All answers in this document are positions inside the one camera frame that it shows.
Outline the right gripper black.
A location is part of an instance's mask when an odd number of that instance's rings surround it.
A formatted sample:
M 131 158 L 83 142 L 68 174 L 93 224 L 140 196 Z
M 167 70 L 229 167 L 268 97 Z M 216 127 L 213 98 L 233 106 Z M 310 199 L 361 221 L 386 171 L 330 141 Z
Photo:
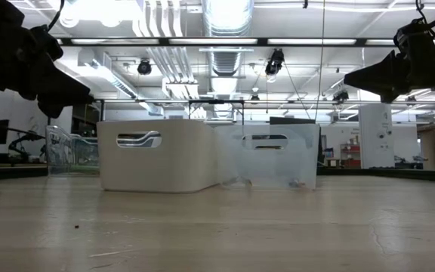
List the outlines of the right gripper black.
M 373 93 L 391 103 L 414 89 L 435 91 L 435 49 L 410 60 L 408 54 L 391 51 L 382 61 L 348 73 L 344 84 Z

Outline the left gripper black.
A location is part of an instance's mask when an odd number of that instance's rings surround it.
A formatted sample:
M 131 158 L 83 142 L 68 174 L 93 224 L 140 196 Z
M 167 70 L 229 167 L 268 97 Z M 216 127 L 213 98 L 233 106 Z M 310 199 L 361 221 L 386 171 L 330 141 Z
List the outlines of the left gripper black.
M 17 91 L 28 100 L 37 100 L 39 109 L 50 118 L 60 116 L 64 107 L 94 101 L 91 90 L 54 65 L 49 56 L 22 66 Z

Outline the white plastic bin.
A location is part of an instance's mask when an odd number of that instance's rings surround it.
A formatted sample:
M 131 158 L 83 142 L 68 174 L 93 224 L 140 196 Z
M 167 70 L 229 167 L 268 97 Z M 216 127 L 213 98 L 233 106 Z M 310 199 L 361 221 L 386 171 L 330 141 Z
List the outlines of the white plastic bin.
M 214 129 L 191 119 L 97 124 L 101 187 L 107 191 L 194 193 L 218 183 Z

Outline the frosted translucent plastic bin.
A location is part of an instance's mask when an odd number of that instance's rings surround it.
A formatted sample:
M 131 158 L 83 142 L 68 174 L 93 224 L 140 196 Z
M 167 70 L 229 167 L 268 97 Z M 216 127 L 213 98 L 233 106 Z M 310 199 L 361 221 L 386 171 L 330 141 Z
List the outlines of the frosted translucent plastic bin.
M 238 176 L 255 190 L 316 187 L 318 125 L 228 125 L 215 132 L 217 182 L 224 187 L 248 189 Z

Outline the white pillar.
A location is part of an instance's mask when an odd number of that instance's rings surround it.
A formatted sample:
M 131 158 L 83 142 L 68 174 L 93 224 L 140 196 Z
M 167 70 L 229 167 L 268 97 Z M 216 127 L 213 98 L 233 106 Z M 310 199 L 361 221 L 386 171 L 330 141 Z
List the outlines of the white pillar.
M 392 168 L 392 115 L 389 104 L 366 104 L 359 107 L 361 168 Z

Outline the clear plastic bin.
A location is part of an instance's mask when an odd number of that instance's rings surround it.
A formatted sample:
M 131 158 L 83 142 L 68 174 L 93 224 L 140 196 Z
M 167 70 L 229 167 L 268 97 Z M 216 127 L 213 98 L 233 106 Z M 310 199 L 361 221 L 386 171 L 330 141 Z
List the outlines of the clear plastic bin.
M 100 174 L 96 138 L 69 134 L 62 128 L 46 128 L 46 161 L 51 177 L 98 176 Z

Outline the black ceiling spotlight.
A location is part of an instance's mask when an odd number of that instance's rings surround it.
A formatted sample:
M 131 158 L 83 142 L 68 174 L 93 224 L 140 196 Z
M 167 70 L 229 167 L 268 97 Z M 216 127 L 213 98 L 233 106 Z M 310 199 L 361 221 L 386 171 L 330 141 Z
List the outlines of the black ceiling spotlight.
M 148 59 L 142 59 L 137 67 L 137 72 L 142 76 L 148 76 L 152 72 L 152 65 Z

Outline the red storage shelf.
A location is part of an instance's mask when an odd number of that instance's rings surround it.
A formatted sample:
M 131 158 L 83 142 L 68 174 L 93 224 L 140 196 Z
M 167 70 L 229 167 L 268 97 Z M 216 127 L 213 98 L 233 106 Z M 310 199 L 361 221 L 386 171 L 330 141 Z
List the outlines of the red storage shelf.
M 342 144 L 340 146 L 341 166 L 344 168 L 361 168 L 360 145 Z

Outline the silver ventilation duct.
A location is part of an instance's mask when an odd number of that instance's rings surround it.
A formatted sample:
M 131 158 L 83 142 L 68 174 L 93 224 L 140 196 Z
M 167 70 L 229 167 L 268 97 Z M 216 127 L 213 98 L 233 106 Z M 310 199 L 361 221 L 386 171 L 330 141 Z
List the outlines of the silver ventilation duct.
M 206 37 L 247 36 L 251 29 L 254 0 L 202 0 Z M 211 52 L 208 61 L 217 76 L 234 76 L 242 63 L 238 52 Z

